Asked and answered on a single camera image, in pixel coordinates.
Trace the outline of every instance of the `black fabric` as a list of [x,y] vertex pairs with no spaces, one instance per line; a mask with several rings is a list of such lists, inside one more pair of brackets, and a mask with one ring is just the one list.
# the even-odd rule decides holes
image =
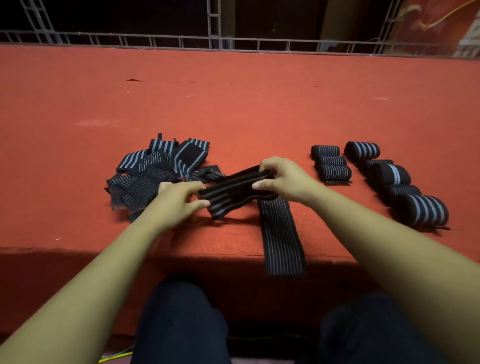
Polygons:
[[448,363],[383,293],[334,308],[320,328],[322,355],[316,364]]
[[167,156],[161,150],[153,152],[152,154],[145,157],[143,160],[140,161],[140,163],[137,163],[135,168],[131,169],[129,172],[133,174],[140,173],[147,169],[147,167],[158,164],[160,162],[167,162]]
[[127,193],[123,189],[118,186],[111,186],[109,188],[109,193],[112,211],[114,211],[116,207],[126,207],[122,201],[122,197],[124,197]]
[[358,162],[360,172],[366,176],[368,169],[374,164],[394,164],[391,159],[362,159]]
[[218,166],[205,166],[198,168],[192,173],[192,181],[201,181],[202,183],[209,183],[212,181],[222,180],[225,174],[222,173]]
[[392,217],[408,226],[444,226],[448,210],[438,198],[424,195],[401,194],[392,201]]
[[347,160],[343,156],[319,156],[315,160],[315,169],[317,171],[323,166],[346,166]]
[[380,147],[375,143],[366,142],[348,142],[345,145],[343,154],[353,164],[361,159],[374,159],[380,156]]
[[200,288],[164,282],[142,311],[131,363],[231,364],[227,336],[225,319]]
[[305,272],[305,253],[288,201],[258,200],[267,275],[297,276]]
[[224,177],[225,182],[200,190],[201,199],[210,201],[207,207],[213,219],[223,219],[230,211],[240,208],[255,199],[269,200],[277,197],[271,191],[256,191],[252,184],[264,179],[273,179],[275,174],[270,170],[258,172],[259,166],[243,170],[231,176]]
[[191,181],[191,175],[195,169],[207,158],[208,152],[191,141],[185,141],[174,150],[170,165],[181,178]]
[[381,201],[387,206],[390,206],[395,196],[398,196],[399,194],[421,194],[418,187],[409,184],[398,184],[384,187],[377,193]]
[[169,142],[167,140],[158,140],[152,139],[150,141],[150,146],[148,147],[148,154],[152,154],[154,152],[162,151],[165,155],[166,161],[170,161],[170,158],[173,154],[174,149],[178,148],[178,142]]
[[340,147],[338,146],[312,146],[310,149],[310,156],[313,160],[319,156],[339,156]]
[[402,166],[394,164],[374,164],[368,168],[367,183],[375,191],[382,187],[410,184],[411,178]]
[[321,181],[349,181],[352,177],[352,170],[348,166],[326,166],[322,165],[318,170]]
[[147,149],[139,150],[138,152],[129,153],[123,157],[117,167],[117,172],[127,172],[134,168],[143,158],[147,156]]
[[117,186],[122,190],[127,191],[132,185],[132,183],[134,183],[137,179],[138,177],[129,174],[124,174],[121,176],[115,175],[114,177],[107,180],[107,185],[109,186],[110,191],[112,186]]
[[188,141],[208,152],[208,148],[210,147],[210,142],[206,142],[205,140],[192,139],[192,138],[188,138]]
[[156,166],[143,171],[121,199],[132,212],[144,209],[158,194],[161,182],[176,182],[177,177]]

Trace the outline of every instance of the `forearm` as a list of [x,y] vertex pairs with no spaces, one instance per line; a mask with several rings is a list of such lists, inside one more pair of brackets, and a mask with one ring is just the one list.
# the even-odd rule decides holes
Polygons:
[[1,346],[0,363],[96,363],[159,233],[150,226],[131,224]]
[[324,186],[310,206],[432,343],[459,362],[480,356],[477,263]]

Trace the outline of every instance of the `left hand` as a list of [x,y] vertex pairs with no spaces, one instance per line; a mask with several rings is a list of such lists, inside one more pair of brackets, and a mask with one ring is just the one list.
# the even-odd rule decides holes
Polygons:
[[189,201],[189,197],[205,188],[201,182],[162,182],[158,195],[141,214],[141,218],[155,224],[159,230],[166,230],[184,221],[195,211],[210,206],[208,200]]

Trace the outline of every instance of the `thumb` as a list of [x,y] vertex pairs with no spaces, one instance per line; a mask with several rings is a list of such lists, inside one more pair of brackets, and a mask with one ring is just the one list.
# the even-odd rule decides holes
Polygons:
[[187,209],[190,214],[193,214],[195,211],[201,210],[202,208],[209,206],[210,201],[208,200],[195,200],[187,204]]
[[259,190],[259,191],[267,190],[267,191],[276,192],[275,187],[276,187],[275,180],[270,180],[270,179],[257,181],[252,185],[252,189]]

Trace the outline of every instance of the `metal frame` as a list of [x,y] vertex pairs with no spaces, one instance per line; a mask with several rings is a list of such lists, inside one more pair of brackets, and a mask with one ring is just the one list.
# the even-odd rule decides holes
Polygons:
[[[339,41],[339,40],[306,40],[306,39],[270,39],[270,38],[239,38],[239,37],[222,37],[221,31],[221,0],[217,0],[217,12],[212,13],[211,0],[206,0],[207,5],[207,24],[208,24],[208,36],[170,36],[170,35],[154,35],[154,34],[123,34],[123,33],[88,33],[88,32],[57,32],[53,29],[53,26],[48,17],[47,11],[43,5],[42,0],[19,0],[22,4],[25,14],[28,17],[30,24],[32,25],[32,31],[20,31],[20,30],[0,30],[0,35],[5,35],[8,39],[8,43],[16,43],[22,45],[56,45],[56,46],[93,46],[93,47],[108,47],[108,48],[133,48],[133,49],[184,49],[184,50],[207,50],[207,51],[235,51],[235,52],[256,52],[256,53],[296,53],[296,54],[343,54],[343,55],[369,55],[369,56],[403,56],[403,57],[425,57],[427,50],[437,49],[436,52],[429,52],[428,57],[445,57],[442,54],[443,47],[440,44],[425,44],[425,43],[403,43],[396,42],[396,38],[400,31],[399,26],[392,41],[387,41],[387,38],[392,31],[395,22],[403,22],[403,19],[396,18],[396,14],[400,9],[403,0],[391,0],[388,8],[382,29],[378,38],[375,41]],[[218,21],[218,34],[212,34],[212,18],[216,18]],[[35,35],[38,42],[26,41],[25,35]],[[88,41],[84,43],[74,42],[72,36],[81,36]],[[116,44],[106,44],[101,41],[101,37],[108,36],[110,38],[118,38]],[[136,46],[128,43],[128,38],[148,39],[148,46]],[[177,39],[178,47],[164,47],[158,46],[157,39],[169,38]],[[192,39],[205,39],[208,41],[208,47],[185,47],[185,40]],[[223,47],[223,41],[227,41],[228,47]],[[235,41],[251,41],[256,42],[256,46],[252,49],[233,49],[232,45]],[[277,42],[285,43],[285,50],[263,50],[261,49],[261,42]],[[315,51],[295,51],[292,50],[292,44],[296,43],[314,43],[316,44]],[[328,52],[322,50],[322,44],[346,44],[347,50],[345,52]],[[356,45],[372,45],[373,51],[370,53],[355,52]],[[418,50],[415,54],[404,54],[402,51],[406,47],[417,47]]]

